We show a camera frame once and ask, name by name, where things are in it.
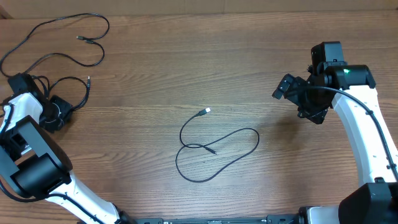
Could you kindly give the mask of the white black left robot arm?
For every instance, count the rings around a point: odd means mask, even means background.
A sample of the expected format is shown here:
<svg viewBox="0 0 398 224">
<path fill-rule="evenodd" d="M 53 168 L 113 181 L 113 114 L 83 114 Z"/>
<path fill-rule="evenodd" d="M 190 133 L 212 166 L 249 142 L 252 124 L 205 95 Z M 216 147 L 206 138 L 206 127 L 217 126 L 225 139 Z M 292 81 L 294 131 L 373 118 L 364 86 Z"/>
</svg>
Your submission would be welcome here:
<svg viewBox="0 0 398 224">
<path fill-rule="evenodd" d="M 71 160 L 49 135 L 61 130 L 88 98 L 73 106 L 57 95 L 50 96 L 48 83 L 39 88 L 36 83 L 44 80 L 27 73 L 7 80 L 13 94 L 1 103 L 1 190 L 22 203 L 55 203 L 81 223 L 134 223 L 125 211 L 76 177 Z"/>
</svg>

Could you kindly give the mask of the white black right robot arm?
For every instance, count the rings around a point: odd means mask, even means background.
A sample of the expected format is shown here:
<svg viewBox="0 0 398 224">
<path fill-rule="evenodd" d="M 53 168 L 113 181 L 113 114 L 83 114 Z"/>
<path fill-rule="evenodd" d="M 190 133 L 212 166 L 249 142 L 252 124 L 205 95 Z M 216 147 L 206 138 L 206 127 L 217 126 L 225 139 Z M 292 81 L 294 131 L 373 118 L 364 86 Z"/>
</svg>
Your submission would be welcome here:
<svg viewBox="0 0 398 224">
<path fill-rule="evenodd" d="M 358 170 L 359 187 L 335 206 L 301 207 L 293 223 L 397 223 L 397 148 L 367 65 L 348 65 L 340 42 L 311 49 L 309 77 L 286 74 L 273 92 L 298 108 L 299 118 L 322 124 L 339 116 Z"/>
</svg>

